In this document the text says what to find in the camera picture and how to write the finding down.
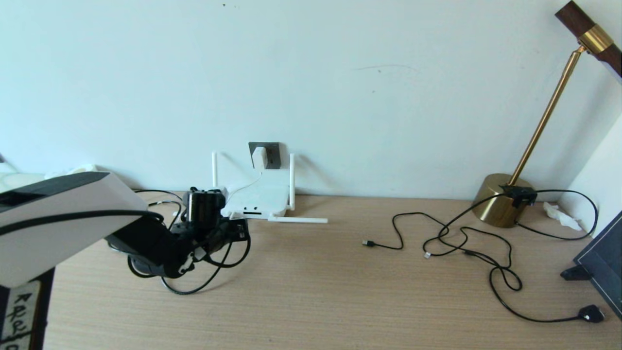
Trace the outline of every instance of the wooden desk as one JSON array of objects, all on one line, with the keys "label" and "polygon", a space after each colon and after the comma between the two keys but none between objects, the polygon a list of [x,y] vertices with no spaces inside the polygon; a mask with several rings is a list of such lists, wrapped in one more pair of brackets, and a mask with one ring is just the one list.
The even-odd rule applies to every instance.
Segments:
[{"label": "wooden desk", "polygon": [[[123,255],[98,242],[57,268],[46,348],[621,348],[622,323],[594,287],[559,277],[588,240],[565,242],[520,228],[494,229],[472,214],[458,222],[502,233],[513,244],[513,266],[524,289],[512,292],[497,278],[510,305],[536,318],[559,318],[596,304],[606,313],[600,324],[539,324],[513,316],[488,286],[489,265],[462,253],[423,258],[422,242],[439,230],[423,217],[399,219],[403,251],[361,245],[363,239],[396,244],[391,217],[398,212],[421,210],[448,221],[468,205],[300,196],[296,215],[329,217],[330,223],[251,220],[253,246],[246,261],[222,270],[208,289],[190,296],[167,291],[155,278],[136,278]],[[171,217],[174,206],[157,210]],[[528,209],[524,222],[576,235],[541,210]],[[230,261],[241,255],[240,246]],[[471,234],[468,246],[505,261],[506,248],[498,239]],[[205,263],[174,285],[191,289],[212,269]]]}]

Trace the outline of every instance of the gold lamp pole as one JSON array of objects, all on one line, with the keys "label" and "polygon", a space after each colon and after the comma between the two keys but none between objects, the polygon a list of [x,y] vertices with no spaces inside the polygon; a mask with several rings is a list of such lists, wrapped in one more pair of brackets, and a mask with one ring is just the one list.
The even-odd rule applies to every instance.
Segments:
[{"label": "gold lamp pole", "polygon": [[[540,135],[544,131],[546,123],[549,121],[551,114],[557,102],[559,101],[568,80],[577,65],[581,53],[587,51],[594,55],[598,60],[603,61],[616,71],[622,77],[621,57],[622,53],[615,46],[611,37],[603,31],[600,26],[594,23],[573,1],[564,6],[555,16],[562,21],[575,34],[579,41],[579,48],[572,52],[562,76],[557,83],[557,87],[550,98],[549,104],[544,110],[544,114],[540,119],[536,131],[525,152],[522,154],[520,162],[514,170],[514,174],[490,174],[484,179],[474,202],[482,201],[488,197],[504,193],[505,186],[532,187],[527,181],[520,178],[521,172],[529,159],[529,156],[536,147],[536,143]],[[480,220],[487,224],[497,227],[512,227],[520,218],[527,206],[527,202],[522,202],[518,207],[513,206],[514,200],[508,196],[499,196],[473,209],[473,213]]]}]

